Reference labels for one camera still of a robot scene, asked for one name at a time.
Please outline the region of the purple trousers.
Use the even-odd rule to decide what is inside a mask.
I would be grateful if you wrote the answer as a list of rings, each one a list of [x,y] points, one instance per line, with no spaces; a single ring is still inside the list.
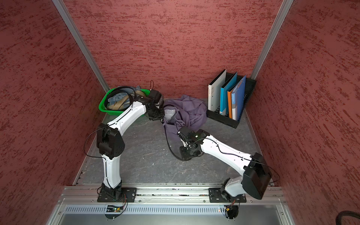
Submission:
[[[207,106],[201,99],[182,95],[180,98],[166,99],[164,103],[164,128],[168,138],[179,141],[178,130],[188,127],[197,131],[207,121]]]

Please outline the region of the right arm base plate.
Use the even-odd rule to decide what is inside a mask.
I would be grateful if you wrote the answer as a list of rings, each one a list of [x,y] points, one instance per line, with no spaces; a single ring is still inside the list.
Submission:
[[[246,203],[244,194],[236,197],[231,196],[221,188],[209,188],[209,200],[211,203]]]

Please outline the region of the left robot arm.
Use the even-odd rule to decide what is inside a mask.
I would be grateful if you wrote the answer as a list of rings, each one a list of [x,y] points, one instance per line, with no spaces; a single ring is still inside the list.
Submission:
[[[120,158],[125,150],[123,135],[143,115],[151,121],[162,120],[165,115],[164,98],[140,97],[120,116],[107,124],[100,124],[97,130],[97,148],[104,166],[102,189],[112,198],[117,198],[122,186]]]

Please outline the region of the green plastic basket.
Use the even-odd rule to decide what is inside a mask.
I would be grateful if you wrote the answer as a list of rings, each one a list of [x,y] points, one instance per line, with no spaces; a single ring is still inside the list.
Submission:
[[[147,97],[150,90],[141,89],[139,86],[119,86],[109,90],[101,100],[98,108],[109,115],[121,115],[127,110],[136,96]]]

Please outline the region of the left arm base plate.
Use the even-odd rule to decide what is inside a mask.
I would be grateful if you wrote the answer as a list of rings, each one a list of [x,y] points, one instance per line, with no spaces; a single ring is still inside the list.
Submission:
[[[133,203],[137,195],[137,188],[122,187],[111,189],[106,186],[100,189],[97,202],[99,203]]]

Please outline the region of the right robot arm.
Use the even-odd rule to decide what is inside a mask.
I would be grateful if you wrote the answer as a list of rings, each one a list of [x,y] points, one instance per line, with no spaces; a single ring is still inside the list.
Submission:
[[[231,202],[243,194],[258,200],[263,198],[272,179],[272,173],[261,154],[250,155],[236,150],[202,129],[195,132],[183,127],[177,132],[177,136],[183,143],[180,152],[184,160],[209,154],[239,174],[236,178],[226,179],[220,188],[220,195],[225,201]]]

